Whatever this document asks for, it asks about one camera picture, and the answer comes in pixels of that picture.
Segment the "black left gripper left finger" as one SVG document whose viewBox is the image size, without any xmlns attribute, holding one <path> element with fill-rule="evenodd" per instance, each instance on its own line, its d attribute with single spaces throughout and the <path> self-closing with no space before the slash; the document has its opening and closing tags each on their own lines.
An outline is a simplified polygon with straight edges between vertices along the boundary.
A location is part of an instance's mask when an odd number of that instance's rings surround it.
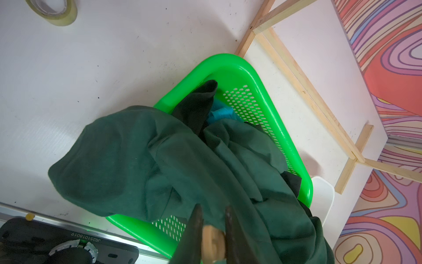
<svg viewBox="0 0 422 264">
<path fill-rule="evenodd" d="M 203 212 L 196 204 L 169 264 L 200 264 L 202 258 Z"/>
</svg>

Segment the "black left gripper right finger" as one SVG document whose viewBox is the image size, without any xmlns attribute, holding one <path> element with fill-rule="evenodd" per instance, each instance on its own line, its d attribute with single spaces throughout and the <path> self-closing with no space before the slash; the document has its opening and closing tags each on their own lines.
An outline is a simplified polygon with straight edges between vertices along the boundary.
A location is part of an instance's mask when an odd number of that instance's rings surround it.
<svg viewBox="0 0 422 264">
<path fill-rule="evenodd" d="M 227 264 L 259 264 L 231 206 L 225 209 L 225 248 Z"/>
</svg>

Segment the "wooden clothespin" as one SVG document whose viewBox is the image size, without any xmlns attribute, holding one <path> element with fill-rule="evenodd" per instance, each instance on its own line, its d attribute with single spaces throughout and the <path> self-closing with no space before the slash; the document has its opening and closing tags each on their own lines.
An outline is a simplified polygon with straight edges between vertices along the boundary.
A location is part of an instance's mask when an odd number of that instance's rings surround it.
<svg viewBox="0 0 422 264">
<path fill-rule="evenodd" d="M 225 234 L 223 231 L 212 225 L 203 227 L 201 256 L 203 264 L 214 264 L 226 259 Z"/>
</svg>

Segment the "dark green t-shirt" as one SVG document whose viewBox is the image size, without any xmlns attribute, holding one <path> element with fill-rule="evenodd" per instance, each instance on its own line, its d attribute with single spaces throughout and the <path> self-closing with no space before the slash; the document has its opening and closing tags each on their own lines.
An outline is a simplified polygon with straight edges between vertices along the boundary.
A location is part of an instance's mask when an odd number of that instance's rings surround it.
<svg viewBox="0 0 422 264">
<path fill-rule="evenodd" d="M 222 119 L 198 136 L 170 114 L 134 106 L 87 125 L 48 176 L 63 198 L 102 217 L 187 218 L 199 204 L 205 222 L 224 229 L 231 206 L 261 263 L 334 263 L 320 219 L 286 172 L 282 152 L 250 124 Z"/>
</svg>

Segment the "teal t-shirt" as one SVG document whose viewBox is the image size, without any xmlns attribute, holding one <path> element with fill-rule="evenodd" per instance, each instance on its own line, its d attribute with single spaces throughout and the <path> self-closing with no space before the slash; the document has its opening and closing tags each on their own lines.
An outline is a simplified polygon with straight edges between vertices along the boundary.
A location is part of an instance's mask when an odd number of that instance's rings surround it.
<svg viewBox="0 0 422 264">
<path fill-rule="evenodd" d="M 225 103 L 219 101 L 218 99 L 214 99 L 206 121 L 208 124 L 213 124 L 222 119 L 232 119 L 243 122 L 243 119 L 235 113 L 232 107 L 227 106 Z"/>
</svg>

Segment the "black t-shirt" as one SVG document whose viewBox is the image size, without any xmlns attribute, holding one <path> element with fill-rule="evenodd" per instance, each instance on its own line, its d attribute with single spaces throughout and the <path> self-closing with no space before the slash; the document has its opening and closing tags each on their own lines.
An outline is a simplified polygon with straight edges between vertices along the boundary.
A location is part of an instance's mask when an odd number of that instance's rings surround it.
<svg viewBox="0 0 422 264">
<path fill-rule="evenodd" d="M 188 94 L 173 110 L 172 116 L 181 120 L 188 126 L 202 141 L 205 141 L 204 129 L 210 124 L 206 119 L 214 102 L 214 96 L 218 88 L 215 80 L 209 80 L 202 86 Z M 261 125 L 243 122 L 254 127 L 256 130 L 264 133 Z"/>
</svg>

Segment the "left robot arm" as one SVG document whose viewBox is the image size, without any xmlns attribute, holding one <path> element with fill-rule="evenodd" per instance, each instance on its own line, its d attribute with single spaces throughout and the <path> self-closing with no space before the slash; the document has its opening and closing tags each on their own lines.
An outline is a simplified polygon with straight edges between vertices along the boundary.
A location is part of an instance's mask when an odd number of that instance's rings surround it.
<svg viewBox="0 0 422 264">
<path fill-rule="evenodd" d="M 232 208 L 225 211 L 226 233 L 216 237 L 216 246 L 203 222 L 202 208 L 196 205 L 181 242 L 170 255 L 171 264 L 259 263 Z M 1 227 L 3 264 L 134 264 L 139 254 L 132 245 L 24 218 L 12 218 Z"/>
</svg>

